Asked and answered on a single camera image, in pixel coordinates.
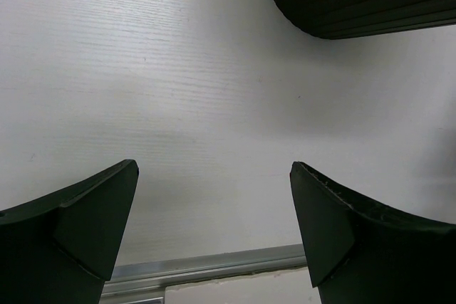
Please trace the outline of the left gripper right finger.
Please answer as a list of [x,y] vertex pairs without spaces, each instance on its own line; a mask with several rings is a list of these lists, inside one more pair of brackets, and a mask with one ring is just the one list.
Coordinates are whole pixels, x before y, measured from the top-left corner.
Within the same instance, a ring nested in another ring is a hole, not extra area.
[[322,303],[453,303],[455,226],[394,209],[303,162],[291,193]]

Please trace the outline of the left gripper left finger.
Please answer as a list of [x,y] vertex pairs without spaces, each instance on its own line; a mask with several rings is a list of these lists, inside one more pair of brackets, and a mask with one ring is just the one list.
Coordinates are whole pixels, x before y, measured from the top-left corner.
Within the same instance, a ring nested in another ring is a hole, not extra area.
[[1,211],[2,303],[98,303],[115,262],[139,168],[125,159]]

